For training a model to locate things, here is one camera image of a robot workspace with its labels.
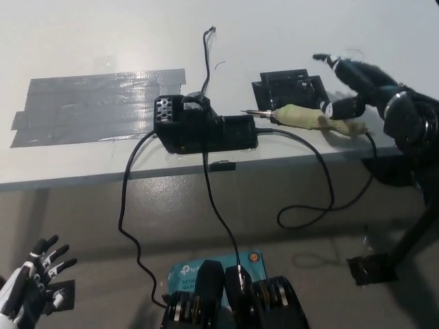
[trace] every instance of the wire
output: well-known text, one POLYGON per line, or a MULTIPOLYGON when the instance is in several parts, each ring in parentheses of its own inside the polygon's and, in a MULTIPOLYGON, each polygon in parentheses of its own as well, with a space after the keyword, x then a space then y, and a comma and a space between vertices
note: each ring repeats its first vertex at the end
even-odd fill
MULTIPOLYGON (((328 182, 328 187, 329 187, 329 194, 331 196, 331 202, 329 204, 329 206, 327 208, 321 208, 321 207, 315 207, 315 206, 307 206, 307 205, 301 205, 301 204, 293 204, 291 206, 286 206, 284 208, 282 208, 277 216, 276 216, 276 221, 277 224, 285 229, 285 230, 299 230, 301 228, 306 228, 308 226, 313 225, 314 223, 318 222, 319 220, 321 220, 328 212, 332 212, 332 211, 339 211, 339 210, 343 210, 346 209, 350 206, 352 206, 353 204, 355 204, 363 195, 364 193, 368 190, 370 184, 373 181, 373 174, 370 175, 370 177, 368 178, 368 180, 366 181, 366 184, 364 185, 364 187, 360 190, 360 192, 357 194, 357 196, 355 196, 352 200, 350 200, 349 202, 347 202, 346 204, 342 205, 342 206, 337 206, 334 207, 334 203, 335 203, 335 195, 334 195, 334 190, 333 190, 333 185, 332 185, 332 181, 331 181, 331 176, 329 174, 329 171, 327 169, 326 164, 324 163, 323 157, 322 155, 317 151, 317 149, 315 147, 313 147, 311 144, 309 144, 306 140, 304 140, 303 138, 297 136, 296 134, 293 134, 292 132, 287 132, 285 130, 278 130, 278 129, 258 129, 257 132, 259 134, 281 134, 284 136, 288 136, 296 141, 301 142, 302 144, 304 144, 305 146, 307 146, 308 148, 310 148, 314 154, 316 155, 318 161, 320 162, 320 164, 323 167, 324 170, 324 174, 326 176, 327 182, 328 182), (322 211, 323 213, 321 215, 319 215, 318 217, 316 217, 315 219, 313 219, 312 221, 305 223, 305 224, 301 224, 301 225, 297 225, 297 226, 286 226, 284 224, 282 224, 281 222, 281 216, 282 214, 289 210, 289 209, 309 209, 309 210, 316 210, 316 211, 322 211)), ((377 159, 377 145, 375 144, 375 141, 373 140, 372 136, 369 133, 366 133, 366 137, 368 138, 368 140, 370 141, 370 144, 372 145, 372 152, 373 152, 373 156, 374 159, 377 159)))
POLYGON ((160 307, 166 308, 166 305, 160 303, 154 297, 155 294, 156 294, 156 289, 157 289, 157 279, 156 279, 156 276, 140 260, 141 256, 142 256, 142 247, 140 246, 139 241, 136 238, 134 238, 130 233, 126 232, 122 228, 123 217, 125 215, 125 207, 126 207, 126 189, 127 189, 127 186, 128 186, 128 178, 130 177, 130 171, 131 171, 132 163, 134 162, 136 154, 140 150, 140 148, 144 144, 144 142, 149 137, 151 137, 154 134, 155 134, 155 131, 152 130, 151 132, 148 132, 144 137, 142 137, 142 139, 137 143, 136 147, 132 150, 130 158, 129 158, 127 164, 126 164, 125 173, 123 174, 123 180, 122 180, 121 212, 120 212, 120 215, 119 215, 119 225, 118 225, 118 228, 119 228, 120 233, 122 233, 124 236, 129 238, 132 242, 134 242, 134 244, 136 245, 136 249, 137 249, 137 259, 136 259, 137 265, 140 266, 140 268, 142 268, 142 270, 144 270, 152 279, 152 292, 151 292, 151 300, 152 300, 152 302, 155 305, 158 305, 160 307))
POLYGON ((222 217, 221 217, 220 213, 218 212, 218 209, 217 209, 217 207, 215 205, 215 202, 213 201, 211 182, 209 180, 209 170, 208 170, 208 165, 207 165, 207 152, 203 153, 203 169, 204 169, 204 177, 206 178, 207 193, 209 194, 209 200, 211 202, 213 211, 217 215, 217 217, 218 217, 219 221, 221 222, 221 224, 226 229, 227 234, 229 235, 229 237, 230 237, 230 239, 232 241, 233 248, 235 249, 236 263, 237 263, 237 265, 240 265, 241 264, 241 260, 239 259, 238 245, 236 243, 235 237, 233 236, 233 233, 230 230, 230 228, 227 226, 226 222, 222 219, 222 217))
POLYGON ((206 79, 203 82, 203 86, 201 87, 201 93, 203 95, 206 94, 207 85, 211 79, 211 68, 209 66, 209 48, 207 47, 207 37, 211 34, 211 32, 215 32, 216 27, 212 26, 210 29, 203 33, 203 46, 204 46, 204 62, 206 63, 206 79))
MULTIPOLYGON (((207 86, 209 85, 209 80, 211 79, 211 69, 210 69, 210 66, 209 66, 209 48, 207 47, 207 38, 211 35, 211 33, 215 32, 215 30, 216 30, 216 28, 212 26, 210 29, 208 29, 207 31, 205 31, 203 33, 204 62, 206 64, 206 79, 205 79, 205 81, 203 83, 203 86, 201 88, 201 92, 202 92, 203 95, 206 94, 206 89, 207 89, 207 86)), ((203 143, 202 157, 203 157, 204 178, 206 179, 207 193, 209 194, 209 201, 211 202, 213 211, 217 215, 217 217, 218 217, 219 221, 221 222, 221 224, 226 229, 227 234, 229 235, 229 237, 230 237, 230 239, 232 241, 233 248, 235 249, 235 253, 236 253, 236 263, 237 263, 237 265, 240 265, 241 264, 241 259, 239 258, 239 250, 238 250, 238 245, 236 243, 236 239, 233 236, 233 233, 230 230, 230 228, 227 226, 226 222, 222 219, 221 214, 218 211, 217 206, 215 205, 215 202, 213 201, 211 182, 209 180, 209 164, 208 164, 209 153, 208 153, 208 151, 206 149, 206 144, 205 143, 203 143)))

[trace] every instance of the black electronic device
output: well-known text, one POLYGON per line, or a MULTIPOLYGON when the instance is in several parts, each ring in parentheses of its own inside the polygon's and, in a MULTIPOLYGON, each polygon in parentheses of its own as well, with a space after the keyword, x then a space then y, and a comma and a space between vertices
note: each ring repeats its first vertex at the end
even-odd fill
POLYGON ((169 153, 254 149, 258 144, 253 116, 218 115, 202 93, 158 97, 154 131, 169 153))

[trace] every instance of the white robotic hand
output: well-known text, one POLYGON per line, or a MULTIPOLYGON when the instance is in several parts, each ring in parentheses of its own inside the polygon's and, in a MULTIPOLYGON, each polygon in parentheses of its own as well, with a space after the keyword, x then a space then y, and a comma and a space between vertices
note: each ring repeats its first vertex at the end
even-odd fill
POLYGON ((63 289, 50 291, 47 285, 59 273, 76 264, 72 258, 51 268, 52 263, 69 250, 69 245, 45 254, 58 241, 40 239, 23 266, 19 267, 0 290, 0 329, 33 329, 43 313, 51 314, 64 302, 63 289))

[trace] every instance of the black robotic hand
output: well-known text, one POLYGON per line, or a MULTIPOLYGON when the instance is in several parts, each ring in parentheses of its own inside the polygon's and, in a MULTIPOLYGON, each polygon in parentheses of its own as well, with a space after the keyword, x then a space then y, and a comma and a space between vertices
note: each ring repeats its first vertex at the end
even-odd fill
POLYGON ((77 260, 72 258, 52 267, 69 250, 69 245, 63 245, 46 256, 57 241, 56 235, 49 240, 40 239, 23 266, 15 270, 0 290, 0 328, 35 328, 43 313, 49 315, 62 306, 66 291, 51 290, 48 285, 77 260))
POLYGON ((439 101, 398 84, 379 67, 328 54, 315 54, 357 96, 322 102, 321 109, 331 119, 360 117, 366 105, 377 108, 384 120, 384 132, 409 156, 432 157, 439 145, 439 101))

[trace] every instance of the soldering station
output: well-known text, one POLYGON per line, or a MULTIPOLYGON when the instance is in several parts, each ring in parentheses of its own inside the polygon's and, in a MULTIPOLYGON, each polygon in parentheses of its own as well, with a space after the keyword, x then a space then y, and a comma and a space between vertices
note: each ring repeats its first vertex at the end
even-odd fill
MULTIPOLYGON (((308 130, 328 130, 351 138, 364 135, 370 141, 376 159, 377 148, 365 123, 353 119, 360 118, 367 111, 367 106, 377 108, 384 121, 384 132, 395 140, 401 153, 410 160, 411 170, 424 193, 427 208, 393 250, 387 254, 352 258, 348 260, 348 266, 358 285, 398 280, 398 265, 439 215, 435 188, 439 179, 439 101, 396 82, 377 66, 319 53, 313 55, 314 60, 328 65, 340 81, 357 93, 355 96, 331 101, 320 77, 310 77, 305 69, 268 72, 261 73, 261 81, 252 84, 258 109, 237 108, 237 115, 218 115, 214 104, 206 96, 211 76, 207 42, 215 31, 212 27, 203 34, 207 77, 201 90, 188 95, 161 95, 154 101, 154 129, 145 133, 134 148, 123 176, 119 231, 134 242, 137 247, 137 264, 153 280, 152 301, 165 309, 160 328, 216 328, 224 290, 236 328, 309 328, 306 314, 287 278, 279 276, 252 282, 250 274, 242 265, 233 233, 213 201, 208 154, 255 149, 261 134, 278 134, 310 148, 322 165, 331 200, 326 208, 288 206, 277 216, 277 223, 284 229, 306 228, 321 220, 328 212, 353 205, 369 187, 373 174, 355 198, 347 204, 336 206, 331 177, 323 157, 305 139, 282 130, 282 125, 308 130), (254 117, 269 119, 273 127, 257 127, 254 117), (225 269, 218 261, 204 261, 198 269, 194 290, 175 291, 164 302, 155 298, 156 278, 141 262, 140 243, 123 229, 130 169, 144 142, 153 135, 157 135, 170 154, 202 154, 210 203, 226 229, 236 254, 236 265, 225 269), (295 207, 316 210, 320 214, 300 226, 284 225, 281 215, 295 207)), ((61 251, 59 249, 43 259, 43 255, 56 240, 54 237, 49 241, 40 241, 27 262, 14 272, 1 290, 1 329, 34 328, 42 313, 50 314, 60 310, 59 306, 63 301, 70 298, 64 289, 52 293, 50 302, 45 297, 50 278, 75 263, 75 260, 64 262, 61 267, 55 268, 58 270, 46 271, 68 249, 68 246, 63 247, 61 251), (36 280, 36 276, 45 279, 36 280), (24 293, 29 287, 35 289, 31 289, 31 293, 24 293)))

